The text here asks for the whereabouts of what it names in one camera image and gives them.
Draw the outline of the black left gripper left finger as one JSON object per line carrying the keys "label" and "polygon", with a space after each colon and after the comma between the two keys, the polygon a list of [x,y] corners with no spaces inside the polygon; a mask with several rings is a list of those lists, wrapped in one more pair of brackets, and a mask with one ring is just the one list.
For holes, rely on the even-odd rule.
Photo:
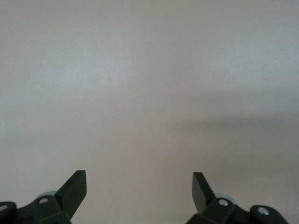
{"label": "black left gripper left finger", "polygon": [[86,193],[86,172],[77,170],[58,191],[44,193],[24,207],[0,202],[0,224],[72,224]]}

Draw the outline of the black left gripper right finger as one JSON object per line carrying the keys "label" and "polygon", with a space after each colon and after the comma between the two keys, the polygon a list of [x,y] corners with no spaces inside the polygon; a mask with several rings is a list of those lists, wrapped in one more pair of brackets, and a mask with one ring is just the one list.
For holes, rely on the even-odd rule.
{"label": "black left gripper right finger", "polygon": [[254,205],[246,211],[232,200],[216,196],[202,172],[192,175],[192,198],[197,213],[186,224],[289,224],[272,207]]}

